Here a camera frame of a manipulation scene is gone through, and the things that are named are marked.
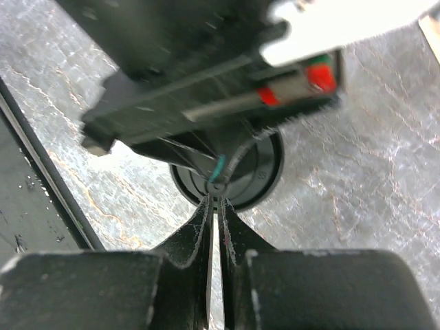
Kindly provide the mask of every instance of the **red and green connector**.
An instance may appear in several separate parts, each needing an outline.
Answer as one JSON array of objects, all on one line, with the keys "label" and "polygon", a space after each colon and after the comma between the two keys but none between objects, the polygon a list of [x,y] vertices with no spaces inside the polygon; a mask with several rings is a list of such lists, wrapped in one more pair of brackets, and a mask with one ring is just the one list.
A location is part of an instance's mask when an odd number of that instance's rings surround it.
[{"label": "red and green connector", "polygon": [[331,93],[338,87],[333,75],[331,58],[327,54],[306,61],[305,74],[309,83],[319,88],[323,93]]}]

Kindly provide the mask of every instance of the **gray marble countertop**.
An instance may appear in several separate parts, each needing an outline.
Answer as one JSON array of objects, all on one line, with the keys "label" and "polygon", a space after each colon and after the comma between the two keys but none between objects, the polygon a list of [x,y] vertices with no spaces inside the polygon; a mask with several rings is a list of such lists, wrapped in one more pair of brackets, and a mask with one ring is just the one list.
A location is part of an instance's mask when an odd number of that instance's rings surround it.
[{"label": "gray marble countertop", "polygon": [[[116,69],[50,0],[0,0],[0,76],[105,247],[149,249],[194,207],[166,164],[79,147],[80,115]],[[243,218],[283,249],[398,253],[440,320],[440,66],[417,26],[346,49],[343,105],[282,128],[286,162]],[[214,260],[212,328],[221,328]]]}]

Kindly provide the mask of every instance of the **black plastic part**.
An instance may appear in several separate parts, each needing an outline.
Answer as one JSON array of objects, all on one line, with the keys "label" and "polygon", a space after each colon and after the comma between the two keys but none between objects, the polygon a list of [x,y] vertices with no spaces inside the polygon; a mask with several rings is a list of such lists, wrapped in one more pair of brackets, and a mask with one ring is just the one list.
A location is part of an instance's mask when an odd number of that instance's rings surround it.
[{"label": "black plastic part", "polygon": [[[219,208],[225,328],[435,330],[408,266],[370,250],[280,251]],[[25,254],[0,271],[0,329],[209,329],[212,200],[149,252]]]},{"label": "black plastic part", "polygon": [[187,168],[170,165],[170,171],[177,188],[192,204],[198,205],[209,193],[214,197],[215,210],[218,197],[225,196],[240,212],[262,202],[272,192],[283,171],[283,163],[283,139],[278,132],[255,141],[226,186],[211,184]]},{"label": "black plastic part", "polygon": [[[44,146],[37,138],[34,130],[21,112],[18,104],[9,92],[5,83],[0,79],[0,107],[5,117],[2,119],[14,132],[17,143],[21,145],[21,149],[31,163],[32,170],[46,187],[47,192],[52,199],[51,209],[55,209],[55,213],[60,215],[60,225],[67,226],[70,234],[82,249],[90,248],[93,250],[104,250],[103,244],[94,232],[92,226],[88,222],[86,216],[80,209],[80,206],[74,199],[72,193],[63,181],[63,178],[56,170],[56,167],[50,159]],[[45,249],[43,243],[29,244],[32,247]]]},{"label": "black plastic part", "polygon": [[219,31],[237,26],[231,50],[256,45],[269,0],[57,0],[132,79],[189,74],[224,47]]},{"label": "black plastic part", "polygon": [[[342,78],[340,52],[334,54],[333,68],[338,86]],[[289,66],[294,74],[300,68]],[[231,122],[249,120],[275,128],[289,118],[317,112],[337,100],[335,93],[319,94],[279,107],[250,103],[232,112],[216,111],[193,118],[189,111],[200,106],[225,102],[229,98],[254,92],[261,82],[252,77],[265,72],[278,72],[265,63],[236,54],[220,63],[211,63],[191,75],[130,80],[119,71],[107,79],[106,90],[93,109],[83,116],[83,133],[97,142],[117,139],[130,147],[169,138],[189,131],[209,131]]]}]

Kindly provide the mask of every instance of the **black round base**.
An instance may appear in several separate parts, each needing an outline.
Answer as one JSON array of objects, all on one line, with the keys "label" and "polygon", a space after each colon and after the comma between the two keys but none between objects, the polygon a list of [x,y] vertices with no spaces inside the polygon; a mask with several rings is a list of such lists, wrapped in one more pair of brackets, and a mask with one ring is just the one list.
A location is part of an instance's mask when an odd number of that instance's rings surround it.
[{"label": "black round base", "polygon": [[[187,168],[170,165],[170,171],[177,188],[192,204],[198,205],[210,192],[227,197],[235,210],[240,212],[254,207],[271,193],[281,176],[283,162],[283,139],[280,133],[275,133],[256,141],[240,161],[226,187],[210,184]],[[214,209],[217,210],[216,197]]]}]

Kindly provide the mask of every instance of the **water droplet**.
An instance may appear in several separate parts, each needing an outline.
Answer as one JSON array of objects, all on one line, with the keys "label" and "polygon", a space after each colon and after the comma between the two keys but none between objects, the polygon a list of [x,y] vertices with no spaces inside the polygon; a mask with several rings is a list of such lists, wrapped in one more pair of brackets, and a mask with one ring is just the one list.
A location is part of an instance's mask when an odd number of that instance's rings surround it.
[{"label": "water droplet", "polygon": [[90,7],[84,7],[82,9],[82,14],[87,17],[88,19],[93,19],[94,21],[98,20],[98,17],[96,16],[96,12],[93,8]]},{"label": "water droplet", "polygon": [[113,8],[119,7],[119,3],[116,0],[104,0],[104,3]]}]

